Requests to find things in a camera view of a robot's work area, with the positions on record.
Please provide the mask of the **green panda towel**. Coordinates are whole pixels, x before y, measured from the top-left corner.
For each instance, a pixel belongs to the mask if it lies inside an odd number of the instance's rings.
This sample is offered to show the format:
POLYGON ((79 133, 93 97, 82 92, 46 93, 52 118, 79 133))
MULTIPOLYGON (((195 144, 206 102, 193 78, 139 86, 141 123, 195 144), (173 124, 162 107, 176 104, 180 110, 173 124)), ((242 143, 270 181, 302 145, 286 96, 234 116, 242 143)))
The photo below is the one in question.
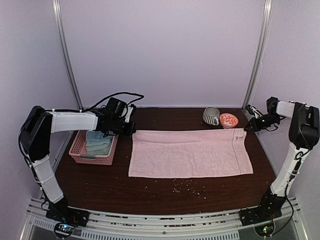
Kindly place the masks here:
POLYGON ((109 154, 113 136, 105 136, 98 131, 87 131, 85 137, 88 155, 106 156, 109 154))

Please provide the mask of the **pink towel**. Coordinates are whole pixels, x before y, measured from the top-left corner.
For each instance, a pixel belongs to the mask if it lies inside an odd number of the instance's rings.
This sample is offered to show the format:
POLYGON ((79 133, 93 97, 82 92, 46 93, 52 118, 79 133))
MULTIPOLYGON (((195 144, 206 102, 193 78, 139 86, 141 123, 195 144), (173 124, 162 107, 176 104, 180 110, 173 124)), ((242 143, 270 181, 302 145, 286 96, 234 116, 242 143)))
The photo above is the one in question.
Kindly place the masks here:
POLYGON ((132 136, 128 176, 153 179, 220 178, 253 174, 242 128, 156 131, 132 136))

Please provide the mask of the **pink plastic basket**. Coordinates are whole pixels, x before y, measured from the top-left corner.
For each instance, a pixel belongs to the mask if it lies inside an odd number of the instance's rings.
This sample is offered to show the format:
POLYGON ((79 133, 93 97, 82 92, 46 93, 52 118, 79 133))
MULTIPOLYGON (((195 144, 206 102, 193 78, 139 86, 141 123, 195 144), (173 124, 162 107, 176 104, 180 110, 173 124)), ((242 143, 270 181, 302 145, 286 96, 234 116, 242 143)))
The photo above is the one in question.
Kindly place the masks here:
POLYGON ((117 135, 108 136, 103 144, 97 145, 99 149, 87 151, 87 132, 82 130, 76 134, 68 153, 78 164, 111 166, 117 142, 117 135))

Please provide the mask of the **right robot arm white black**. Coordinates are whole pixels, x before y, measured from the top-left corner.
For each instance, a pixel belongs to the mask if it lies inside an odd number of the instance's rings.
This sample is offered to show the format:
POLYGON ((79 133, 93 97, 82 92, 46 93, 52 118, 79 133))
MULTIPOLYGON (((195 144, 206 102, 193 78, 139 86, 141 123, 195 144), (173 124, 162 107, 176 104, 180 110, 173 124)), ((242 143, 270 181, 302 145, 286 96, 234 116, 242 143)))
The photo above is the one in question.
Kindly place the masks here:
POLYGON ((320 110, 317 107, 301 102, 280 101, 276 97, 267 99, 266 107, 266 114, 252 105, 245 107, 253 117, 244 130, 270 132, 271 126, 277 130, 282 120, 290 119, 289 149, 278 176, 263 195, 256 210, 256 216, 261 221, 268 220, 276 209, 281 209, 302 164, 320 140, 320 110))

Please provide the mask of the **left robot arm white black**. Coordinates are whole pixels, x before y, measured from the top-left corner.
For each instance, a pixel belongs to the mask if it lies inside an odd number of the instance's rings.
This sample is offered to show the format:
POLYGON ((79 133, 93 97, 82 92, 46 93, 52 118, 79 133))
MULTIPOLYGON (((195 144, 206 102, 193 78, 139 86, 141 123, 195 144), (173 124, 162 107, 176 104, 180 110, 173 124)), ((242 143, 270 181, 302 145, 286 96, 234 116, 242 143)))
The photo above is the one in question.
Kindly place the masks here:
POLYGON ((58 132, 94 131, 104 135, 132 136, 136 124, 130 120, 136 110, 133 103, 114 97, 105 107, 93 106, 85 110, 44 109, 36 105, 29 112, 18 134, 18 147, 30 167, 36 183, 46 199, 53 204, 52 213, 61 222, 72 218, 65 196, 50 163, 51 135, 58 132))

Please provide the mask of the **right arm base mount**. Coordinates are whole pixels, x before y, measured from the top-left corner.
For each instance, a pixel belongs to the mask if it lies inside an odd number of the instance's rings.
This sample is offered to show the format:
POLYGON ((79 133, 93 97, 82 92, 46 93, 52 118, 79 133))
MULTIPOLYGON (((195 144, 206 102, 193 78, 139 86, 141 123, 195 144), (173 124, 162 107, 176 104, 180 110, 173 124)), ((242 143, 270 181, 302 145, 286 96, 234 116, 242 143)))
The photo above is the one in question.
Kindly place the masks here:
POLYGON ((260 208, 242 208, 239 212, 241 225, 253 226, 255 233, 262 238, 271 238, 276 232, 275 219, 282 216, 281 211, 260 216, 260 208))

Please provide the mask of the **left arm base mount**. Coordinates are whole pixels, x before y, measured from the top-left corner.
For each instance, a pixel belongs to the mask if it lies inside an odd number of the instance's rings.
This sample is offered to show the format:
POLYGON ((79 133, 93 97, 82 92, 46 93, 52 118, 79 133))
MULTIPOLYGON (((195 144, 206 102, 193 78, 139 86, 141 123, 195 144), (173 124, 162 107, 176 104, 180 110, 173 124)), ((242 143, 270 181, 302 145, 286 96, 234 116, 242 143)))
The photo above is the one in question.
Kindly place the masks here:
POLYGON ((53 227, 54 234, 60 239, 66 239, 74 233, 76 228, 87 226, 90 213, 85 210, 68 208, 67 215, 63 216, 56 210, 49 209, 45 216, 48 219, 56 221, 53 227))

